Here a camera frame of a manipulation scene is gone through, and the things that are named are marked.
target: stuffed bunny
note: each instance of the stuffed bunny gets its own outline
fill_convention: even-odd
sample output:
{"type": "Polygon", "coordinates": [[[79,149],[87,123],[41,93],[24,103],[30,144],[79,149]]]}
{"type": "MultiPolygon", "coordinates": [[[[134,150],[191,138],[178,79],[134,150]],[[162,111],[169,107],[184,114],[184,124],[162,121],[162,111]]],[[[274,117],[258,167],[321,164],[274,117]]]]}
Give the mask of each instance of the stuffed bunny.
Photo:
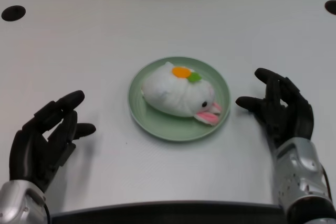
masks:
{"type": "Polygon", "coordinates": [[[166,62],[147,77],[141,90],[147,103],[167,114],[193,116],[210,125],[219,121],[216,114],[222,108],[213,87],[192,69],[166,62]]]}

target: pink bunny ear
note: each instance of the pink bunny ear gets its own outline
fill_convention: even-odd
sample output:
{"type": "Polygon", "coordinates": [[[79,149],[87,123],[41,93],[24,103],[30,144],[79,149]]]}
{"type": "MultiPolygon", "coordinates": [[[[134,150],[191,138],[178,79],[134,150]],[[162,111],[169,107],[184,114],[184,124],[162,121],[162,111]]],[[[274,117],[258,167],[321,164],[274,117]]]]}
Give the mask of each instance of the pink bunny ear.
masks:
{"type": "Polygon", "coordinates": [[[208,112],[213,113],[213,114],[220,114],[222,112],[222,107],[217,103],[214,102],[208,112]]]}
{"type": "Polygon", "coordinates": [[[218,116],[214,115],[213,113],[209,113],[209,112],[200,112],[197,113],[194,116],[197,120],[206,123],[206,124],[210,124],[210,125],[216,125],[219,121],[218,116]]]}

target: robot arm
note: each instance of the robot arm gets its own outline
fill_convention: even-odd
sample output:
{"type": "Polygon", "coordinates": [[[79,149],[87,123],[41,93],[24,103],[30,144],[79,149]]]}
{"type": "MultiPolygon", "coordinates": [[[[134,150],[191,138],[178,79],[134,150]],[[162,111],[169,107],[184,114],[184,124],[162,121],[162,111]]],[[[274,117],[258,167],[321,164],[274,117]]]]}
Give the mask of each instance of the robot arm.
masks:
{"type": "Polygon", "coordinates": [[[75,150],[72,140],[96,131],[92,124],[77,123],[74,109],[84,97],[82,91],[76,91],[49,102],[16,133],[9,157],[9,182],[0,191],[0,224],[44,223],[44,209],[50,223],[44,192],[75,150]],[[58,123],[46,141],[43,133],[58,123]]]}
{"type": "Polygon", "coordinates": [[[266,128],[275,159],[274,197],[288,223],[336,224],[331,194],[323,182],[327,177],[310,141],[311,105],[288,78],[262,68],[255,75],[266,84],[265,98],[240,97],[236,103],[266,128]]]}

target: green plate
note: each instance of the green plate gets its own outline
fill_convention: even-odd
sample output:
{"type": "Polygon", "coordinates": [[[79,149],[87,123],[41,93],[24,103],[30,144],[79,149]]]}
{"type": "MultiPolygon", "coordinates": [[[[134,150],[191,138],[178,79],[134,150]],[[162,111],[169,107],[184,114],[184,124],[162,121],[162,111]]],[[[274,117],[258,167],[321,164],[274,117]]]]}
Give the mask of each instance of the green plate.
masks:
{"type": "Polygon", "coordinates": [[[150,134],[170,141],[191,141],[205,137],[218,129],[230,110],[230,91],[224,78],[208,64],[186,57],[168,57],[150,63],[141,69],[130,85],[128,104],[136,122],[150,134]],[[216,92],[216,102],[222,106],[219,123],[206,125],[195,118],[180,118],[165,114],[146,103],[141,94],[141,85],[155,69],[167,61],[176,66],[194,69],[202,78],[209,81],[216,92]]]}

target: white table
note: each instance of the white table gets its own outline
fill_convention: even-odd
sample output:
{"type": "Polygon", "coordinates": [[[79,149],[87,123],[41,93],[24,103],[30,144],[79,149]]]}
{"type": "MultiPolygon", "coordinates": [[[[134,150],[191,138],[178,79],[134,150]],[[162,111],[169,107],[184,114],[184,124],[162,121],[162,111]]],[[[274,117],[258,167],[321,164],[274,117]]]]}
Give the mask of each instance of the white table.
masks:
{"type": "Polygon", "coordinates": [[[22,5],[0,19],[0,184],[13,137],[51,100],[81,89],[79,121],[97,132],[77,142],[47,191],[53,213],[156,200],[270,204],[272,163],[253,116],[234,101],[262,97],[258,67],[291,80],[313,106],[313,141],[336,198],[336,16],[328,0],[0,0],[22,5]],[[127,91],[147,63],[205,60],[228,81],[232,110],[207,139],[176,144],[131,119],[127,91]]]}

